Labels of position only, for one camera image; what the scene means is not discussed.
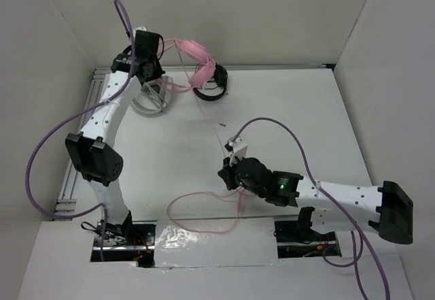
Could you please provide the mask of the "pink headphones with cable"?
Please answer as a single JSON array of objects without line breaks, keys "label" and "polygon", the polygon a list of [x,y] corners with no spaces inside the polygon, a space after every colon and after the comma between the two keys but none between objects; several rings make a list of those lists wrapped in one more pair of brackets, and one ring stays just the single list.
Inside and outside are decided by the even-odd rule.
[{"label": "pink headphones with cable", "polygon": [[[176,37],[171,39],[164,39],[162,41],[162,44],[166,41],[173,41],[173,44],[168,46],[167,48],[164,48],[162,46],[162,52],[161,55],[163,55],[166,51],[170,50],[172,47],[175,47],[177,49],[177,53],[179,55],[179,59],[181,61],[181,65],[184,69],[184,72],[186,74],[186,77],[189,79],[190,87],[182,86],[178,84],[174,84],[174,86],[181,88],[181,90],[177,91],[178,93],[186,93],[188,91],[194,92],[195,88],[203,88],[207,82],[213,77],[215,68],[216,68],[216,62],[212,58],[211,53],[202,45],[196,43],[192,40],[186,40],[186,39],[178,39]],[[183,59],[181,57],[181,52],[184,54],[187,54],[191,59],[194,59],[195,61],[198,61],[197,69],[195,70],[194,74],[192,76],[189,76],[186,67],[184,65]],[[174,205],[174,203],[182,198],[193,196],[193,195],[208,195],[215,197],[216,199],[220,201],[227,201],[226,198],[229,196],[232,196],[235,193],[239,193],[239,199],[237,200],[237,213],[236,218],[232,224],[232,226],[225,230],[225,231],[199,231],[197,229],[189,229],[188,227],[183,226],[180,222],[178,222],[176,219],[174,219],[171,216],[171,208]],[[225,235],[228,233],[231,233],[235,228],[239,220],[239,214],[241,213],[242,208],[242,199],[245,196],[244,190],[241,188],[236,188],[232,193],[221,196],[213,192],[197,192],[197,193],[189,193],[182,195],[176,199],[174,199],[170,204],[167,206],[167,216],[169,217],[169,220],[177,225],[179,228],[192,232],[192,233],[210,233],[210,234],[216,234],[216,235]]]}]

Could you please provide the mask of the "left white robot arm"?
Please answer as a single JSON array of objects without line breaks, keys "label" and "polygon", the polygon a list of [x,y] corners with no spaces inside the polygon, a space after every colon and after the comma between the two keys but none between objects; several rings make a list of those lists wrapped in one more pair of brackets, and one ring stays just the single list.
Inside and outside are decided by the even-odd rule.
[{"label": "left white robot arm", "polygon": [[81,173],[104,208],[101,222],[110,237],[120,245],[134,237],[131,211],[127,208],[119,177],[123,158],[114,144],[124,115],[146,82],[164,74],[158,59],[161,35],[139,27],[133,31],[135,46],[113,61],[102,105],[77,134],[68,134],[65,145],[75,169]]}]

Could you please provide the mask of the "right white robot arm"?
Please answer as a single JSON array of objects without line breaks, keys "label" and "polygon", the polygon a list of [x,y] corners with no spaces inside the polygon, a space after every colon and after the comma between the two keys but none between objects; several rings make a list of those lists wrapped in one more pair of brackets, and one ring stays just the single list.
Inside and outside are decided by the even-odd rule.
[{"label": "right white robot arm", "polygon": [[395,182],[381,186],[313,183],[298,173],[271,171],[258,159],[224,159],[218,171],[228,190],[242,187],[267,203],[299,209],[296,231],[318,234],[359,229],[393,244],[413,242],[413,201]]}]

